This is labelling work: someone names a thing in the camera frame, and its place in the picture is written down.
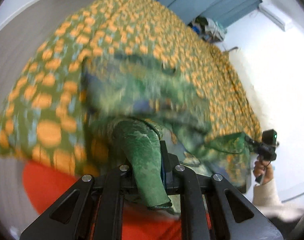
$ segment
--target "wooden floor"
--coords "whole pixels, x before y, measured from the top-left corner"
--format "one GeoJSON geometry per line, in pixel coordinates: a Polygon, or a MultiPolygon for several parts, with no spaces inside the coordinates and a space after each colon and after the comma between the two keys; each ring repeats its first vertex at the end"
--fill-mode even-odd
{"type": "MultiPolygon", "coordinates": [[[[0,31],[0,105],[36,49],[71,13],[94,0],[41,0],[0,31]]],[[[24,164],[0,159],[0,221],[20,234],[37,214],[22,186],[24,164]]]]}

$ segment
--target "beige sleeve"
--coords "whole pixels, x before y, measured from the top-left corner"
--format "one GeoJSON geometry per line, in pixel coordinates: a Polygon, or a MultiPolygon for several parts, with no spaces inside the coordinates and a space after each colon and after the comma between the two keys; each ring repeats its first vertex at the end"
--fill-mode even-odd
{"type": "Polygon", "coordinates": [[[263,185],[255,185],[253,187],[253,205],[255,206],[280,206],[282,205],[277,194],[275,180],[263,185]]]}

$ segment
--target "silver bolt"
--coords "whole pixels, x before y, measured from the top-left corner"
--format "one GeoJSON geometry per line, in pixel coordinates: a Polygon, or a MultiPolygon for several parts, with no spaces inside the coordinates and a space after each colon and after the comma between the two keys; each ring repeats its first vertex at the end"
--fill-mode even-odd
{"type": "Polygon", "coordinates": [[[92,179],[92,176],[89,174],[83,175],[83,177],[82,177],[82,181],[84,181],[84,182],[88,182],[91,179],[92,179]]]}
{"type": "Polygon", "coordinates": [[[213,179],[216,180],[216,181],[221,181],[221,180],[223,180],[223,177],[222,177],[221,174],[217,173],[217,174],[213,175],[213,179]]]}
{"type": "Polygon", "coordinates": [[[121,171],[127,171],[127,170],[129,169],[129,166],[126,165],[126,164],[123,164],[123,165],[121,165],[121,166],[119,167],[119,169],[120,169],[121,171]]]}
{"type": "Polygon", "coordinates": [[[184,171],[185,170],[185,167],[183,166],[183,165],[176,165],[175,166],[175,169],[177,170],[177,171],[184,171]]]}

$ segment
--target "human hand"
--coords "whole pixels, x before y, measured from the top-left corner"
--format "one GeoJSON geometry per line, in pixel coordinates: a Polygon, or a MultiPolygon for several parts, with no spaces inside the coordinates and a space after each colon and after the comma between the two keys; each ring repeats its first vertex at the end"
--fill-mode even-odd
{"type": "Polygon", "coordinates": [[[256,178],[264,174],[264,166],[266,166],[266,169],[265,169],[265,176],[262,184],[266,184],[273,179],[274,177],[273,167],[269,161],[261,161],[260,156],[258,156],[257,161],[254,163],[254,170],[253,170],[253,174],[256,178]]]}

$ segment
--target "bedspread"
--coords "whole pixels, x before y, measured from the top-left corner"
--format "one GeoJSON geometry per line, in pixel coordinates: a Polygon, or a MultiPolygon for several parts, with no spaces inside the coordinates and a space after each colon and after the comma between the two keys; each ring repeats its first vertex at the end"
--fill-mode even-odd
{"type": "MultiPolygon", "coordinates": [[[[151,120],[169,131],[174,145],[180,145],[180,161],[189,164],[193,155],[207,162],[217,160],[230,181],[244,184],[249,161],[239,132],[260,140],[261,130],[236,71],[228,55],[199,39],[154,0],[96,0],[57,28],[28,61],[3,103],[0,156],[33,159],[71,175],[97,176],[113,167],[108,141],[89,128],[97,113],[88,106],[82,78],[85,61],[110,59],[118,53],[155,59],[162,73],[158,85],[167,87],[173,81],[170,89],[177,89],[177,94],[172,93],[177,102],[151,97],[140,106],[153,113],[183,109],[185,115],[176,120],[189,123],[192,133],[178,129],[175,122],[169,126],[160,118],[151,120]]],[[[95,71],[96,76],[106,74],[104,68],[95,71]]],[[[123,65],[123,71],[141,75],[131,65],[123,65]]],[[[104,96],[117,102],[119,92],[104,96]]]]}

